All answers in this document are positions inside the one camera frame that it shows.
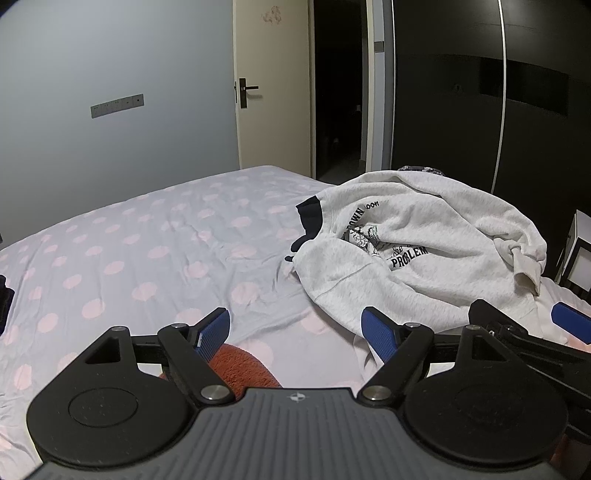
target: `black door handle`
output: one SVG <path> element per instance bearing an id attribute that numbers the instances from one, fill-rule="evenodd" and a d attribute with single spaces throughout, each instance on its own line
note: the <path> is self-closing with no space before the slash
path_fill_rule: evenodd
<path id="1" fill-rule="evenodd" d="M 238 79 L 238 89 L 240 90 L 240 108 L 246 108 L 246 91 L 258 90 L 258 85 L 246 86 L 246 79 Z"/>

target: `sweatshirt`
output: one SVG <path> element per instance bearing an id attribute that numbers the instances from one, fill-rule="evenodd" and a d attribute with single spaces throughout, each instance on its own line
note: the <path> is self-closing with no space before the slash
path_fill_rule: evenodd
<path id="1" fill-rule="evenodd" d="M 306 234 L 292 246 L 310 298 L 362 336 L 374 306 L 436 333 L 468 324 L 484 299 L 543 336 L 534 296 L 546 242 L 509 203 L 420 171 L 376 171 L 297 206 Z"/>

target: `metal screw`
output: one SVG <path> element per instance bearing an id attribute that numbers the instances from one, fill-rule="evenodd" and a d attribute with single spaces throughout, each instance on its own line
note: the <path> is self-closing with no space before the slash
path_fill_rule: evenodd
<path id="1" fill-rule="evenodd" d="M 223 385 L 208 385 L 201 389 L 201 396 L 208 400 L 221 400 L 230 394 L 230 389 Z"/>
<path id="2" fill-rule="evenodd" d="M 392 396 L 392 391 L 383 385 L 372 385 L 363 390 L 363 396 L 371 401 L 386 400 Z"/>

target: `sliding wardrobe door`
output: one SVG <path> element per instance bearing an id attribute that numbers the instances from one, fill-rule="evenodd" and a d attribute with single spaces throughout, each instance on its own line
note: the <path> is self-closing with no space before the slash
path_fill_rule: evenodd
<path id="1" fill-rule="evenodd" d="M 498 0 L 394 0 L 392 168 L 429 166 L 490 191 L 502 112 Z"/>
<path id="2" fill-rule="evenodd" d="M 502 8 L 507 100 L 494 194 L 536 224 L 553 276 L 575 210 L 591 214 L 591 2 Z"/>

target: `polka dot bed sheet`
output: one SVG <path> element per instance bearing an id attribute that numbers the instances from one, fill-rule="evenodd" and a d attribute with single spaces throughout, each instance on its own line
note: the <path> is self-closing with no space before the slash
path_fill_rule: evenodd
<path id="1" fill-rule="evenodd" d="M 153 335 L 222 306 L 228 343 L 284 387 L 356 393 L 353 334 L 311 302 L 284 261 L 303 234 L 296 204 L 326 186 L 255 167 L 140 195 L 1 250 L 0 274 L 16 295 L 0 337 L 0 478 L 40 463 L 25 424 L 30 401 L 113 325 Z"/>

